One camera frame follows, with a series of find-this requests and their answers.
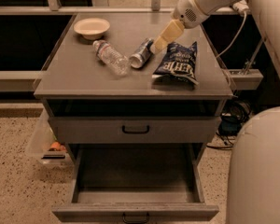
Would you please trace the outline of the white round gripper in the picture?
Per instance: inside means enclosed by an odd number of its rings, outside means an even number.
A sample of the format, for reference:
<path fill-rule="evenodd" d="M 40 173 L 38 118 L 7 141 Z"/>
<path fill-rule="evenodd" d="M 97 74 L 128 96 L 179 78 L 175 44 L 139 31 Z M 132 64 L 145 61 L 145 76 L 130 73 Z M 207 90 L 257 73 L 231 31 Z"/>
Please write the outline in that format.
<path fill-rule="evenodd" d="M 172 12 L 172 18 L 173 20 L 166 25 L 150 46 L 150 51 L 153 54 L 160 53 L 170 43 L 182 36 L 185 28 L 194 28 L 208 19 L 209 16 L 199 9 L 195 0 L 179 0 Z"/>

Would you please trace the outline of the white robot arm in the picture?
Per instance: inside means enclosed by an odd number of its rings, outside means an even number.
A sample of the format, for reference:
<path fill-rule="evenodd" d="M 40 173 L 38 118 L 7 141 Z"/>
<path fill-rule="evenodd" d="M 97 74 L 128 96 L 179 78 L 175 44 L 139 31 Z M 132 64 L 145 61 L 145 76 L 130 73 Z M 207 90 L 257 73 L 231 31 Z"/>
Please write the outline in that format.
<path fill-rule="evenodd" d="M 159 53 L 186 28 L 239 0 L 179 0 L 174 23 L 152 46 Z M 280 78 L 280 0 L 246 0 Z M 229 170 L 226 224 L 280 224 L 280 107 L 258 113 L 239 132 Z"/>

